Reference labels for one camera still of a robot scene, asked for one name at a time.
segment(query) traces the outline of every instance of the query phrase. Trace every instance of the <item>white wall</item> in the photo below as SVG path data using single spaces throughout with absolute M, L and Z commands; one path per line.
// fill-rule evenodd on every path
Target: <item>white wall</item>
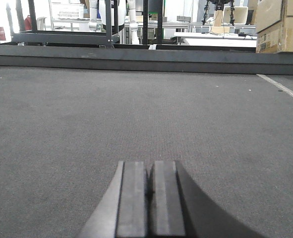
M 177 22 L 177 16 L 190 16 L 191 21 L 197 21 L 198 0 L 166 0 L 164 16 L 167 21 Z M 164 31 L 165 39 L 174 36 L 175 29 Z

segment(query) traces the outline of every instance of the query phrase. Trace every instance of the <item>metal bar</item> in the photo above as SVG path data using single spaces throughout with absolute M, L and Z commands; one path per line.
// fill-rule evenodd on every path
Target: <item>metal bar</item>
M 32 31 L 36 32 L 37 31 L 37 21 L 36 21 L 34 0 L 28 0 L 28 5 L 29 5 L 29 14 L 31 16 L 31 21 L 32 21 Z
M 202 63 L 202 62 L 154 62 L 134 60 L 104 60 L 84 58 L 58 58 L 58 57 L 22 57 L 0 56 L 0 66 L 24 67 L 52 67 L 52 68 L 78 68 L 78 69 L 104 69 L 154 72 L 200 72 L 200 73 L 242 73 L 242 74 L 276 74 L 293 75 L 293 65 L 288 64 L 255 64 L 255 63 Z
M 52 31 L 54 31 L 53 10 L 52 10 L 52 1 L 51 0 L 48 0 L 48 5 L 49 5 L 49 14 L 51 16 Z
M 9 6 L 9 3 L 6 4 L 6 13 L 7 13 L 7 19 L 8 19 L 8 24 L 9 24 L 11 36 L 13 36 L 14 35 L 13 20 L 12 20 L 11 8 Z
M 115 31 L 114 33 L 118 33 L 118 0 L 114 0 L 114 14 L 115 14 Z
M 106 41 L 103 45 L 112 46 L 111 0 L 106 0 Z
M 143 1 L 143 42 L 148 44 L 148 0 Z
M 186 237 L 173 161 L 155 161 L 151 171 L 153 197 L 150 229 L 154 237 Z
M 59 44 L 80 44 L 80 45 L 106 45 L 109 38 L 105 35 L 84 35 L 84 34 L 48 34 L 42 33 L 18 33 L 13 35 L 13 42 L 48 42 Z
M 125 162 L 117 216 L 117 238 L 147 236 L 144 162 Z
M 23 17 L 23 9 L 21 0 L 16 0 L 16 15 L 19 25 L 19 31 L 25 31 L 24 17 Z
M 161 45 L 163 39 L 163 0 L 158 1 L 157 44 Z

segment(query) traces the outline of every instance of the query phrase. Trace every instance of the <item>black metal frame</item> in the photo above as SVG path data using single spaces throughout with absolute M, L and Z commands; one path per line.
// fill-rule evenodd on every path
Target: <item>black metal frame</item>
M 58 44 L 82 44 L 82 45 L 105 45 L 106 47 L 112 47 L 113 43 L 118 41 L 118 0 L 115 0 L 115 34 L 112 34 L 111 23 L 111 0 L 106 0 L 106 33 L 96 32 L 57 32 L 57 31 L 39 31 L 37 30 L 37 21 L 35 14 L 34 0 L 28 0 L 29 10 L 32 22 L 31 31 L 23 31 L 20 33 L 14 33 L 12 41 L 14 42 L 33 42 L 33 43 L 58 43 Z M 21 12 L 20 7 L 16 9 L 17 12 Z
M 143 41 L 144 45 L 148 42 L 148 0 L 143 0 Z

